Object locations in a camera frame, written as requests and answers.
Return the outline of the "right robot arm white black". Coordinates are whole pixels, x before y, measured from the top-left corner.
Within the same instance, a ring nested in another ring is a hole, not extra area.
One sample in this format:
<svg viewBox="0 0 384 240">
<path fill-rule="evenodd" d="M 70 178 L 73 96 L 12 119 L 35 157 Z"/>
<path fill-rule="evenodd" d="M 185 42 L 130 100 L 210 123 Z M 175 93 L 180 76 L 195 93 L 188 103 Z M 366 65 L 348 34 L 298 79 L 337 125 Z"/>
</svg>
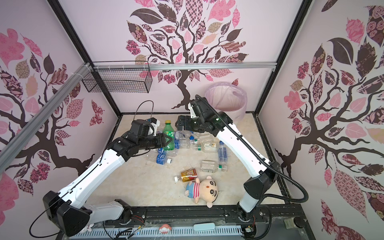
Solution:
<svg viewBox="0 0 384 240">
<path fill-rule="evenodd" d="M 217 112 L 206 98 L 196 95 L 196 99 L 188 104 L 188 109 L 190 115 L 180 115 L 175 127 L 179 131 L 210 133 L 223 142 L 247 169 L 250 178 L 244 183 L 245 194 L 238 202 L 238 208 L 240 217 L 248 219 L 276 181 L 278 164 L 271 163 L 259 153 L 240 133 L 232 119 L 224 112 Z"/>
</svg>

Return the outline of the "clear bottle blue label front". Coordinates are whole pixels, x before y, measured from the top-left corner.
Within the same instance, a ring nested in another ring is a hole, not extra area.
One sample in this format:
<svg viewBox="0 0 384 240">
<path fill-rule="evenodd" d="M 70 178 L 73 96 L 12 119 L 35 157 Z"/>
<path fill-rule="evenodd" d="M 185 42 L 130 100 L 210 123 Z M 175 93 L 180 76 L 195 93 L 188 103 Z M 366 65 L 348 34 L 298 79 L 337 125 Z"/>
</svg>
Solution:
<svg viewBox="0 0 384 240">
<path fill-rule="evenodd" d="M 147 160 L 150 162 L 154 162 L 159 165 L 167 165 L 172 163 L 172 158 L 168 157 L 165 154 L 155 154 L 155 155 L 147 155 Z"/>
</svg>

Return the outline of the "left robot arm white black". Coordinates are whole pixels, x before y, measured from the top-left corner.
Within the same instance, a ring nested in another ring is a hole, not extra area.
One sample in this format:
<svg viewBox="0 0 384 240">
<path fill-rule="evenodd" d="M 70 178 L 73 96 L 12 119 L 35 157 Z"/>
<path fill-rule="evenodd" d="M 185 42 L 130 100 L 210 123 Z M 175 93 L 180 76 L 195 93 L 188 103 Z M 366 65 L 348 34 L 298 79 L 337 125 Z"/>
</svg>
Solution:
<svg viewBox="0 0 384 240">
<path fill-rule="evenodd" d="M 131 129 L 113 140 L 87 170 L 59 192 L 48 192 L 43 202 L 48 219 L 66 236 L 78 234 L 85 227 L 104 221 L 119 221 L 125 225 L 131 221 L 131 207 L 116 199 L 101 205 L 86 203 L 96 188 L 117 168 L 140 150 L 149 151 L 166 147 L 172 137 L 158 133 L 160 121 L 155 118 L 132 121 Z"/>
</svg>

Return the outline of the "green bottle yellow cap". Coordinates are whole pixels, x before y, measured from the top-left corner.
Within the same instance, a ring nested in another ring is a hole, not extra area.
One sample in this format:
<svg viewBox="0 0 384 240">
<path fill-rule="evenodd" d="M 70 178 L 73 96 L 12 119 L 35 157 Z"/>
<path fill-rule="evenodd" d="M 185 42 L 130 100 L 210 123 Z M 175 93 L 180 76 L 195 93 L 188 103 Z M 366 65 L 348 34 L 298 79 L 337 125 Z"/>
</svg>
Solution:
<svg viewBox="0 0 384 240">
<path fill-rule="evenodd" d="M 175 149 L 175 131 L 171 125 L 170 120 L 165 121 L 163 133 L 167 135 L 167 146 L 164 147 L 165 151 L 172 151 Z"/>
</svg>

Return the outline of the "white bin pink liner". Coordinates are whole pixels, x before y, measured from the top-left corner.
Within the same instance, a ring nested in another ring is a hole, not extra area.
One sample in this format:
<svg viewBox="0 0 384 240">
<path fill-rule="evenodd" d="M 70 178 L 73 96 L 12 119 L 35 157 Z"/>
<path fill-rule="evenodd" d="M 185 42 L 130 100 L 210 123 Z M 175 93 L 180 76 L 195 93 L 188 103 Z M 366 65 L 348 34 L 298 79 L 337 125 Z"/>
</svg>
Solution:
<svg viewBox="0 0 384 240">
<path fill-rule="evenodd" d="M 246 114 L 247 93 L 233 84 L 215 83 L 205 90 L 204 97 L 217 112 L 225 112 L 234 122 L 241 121 Z"/>
</svg>

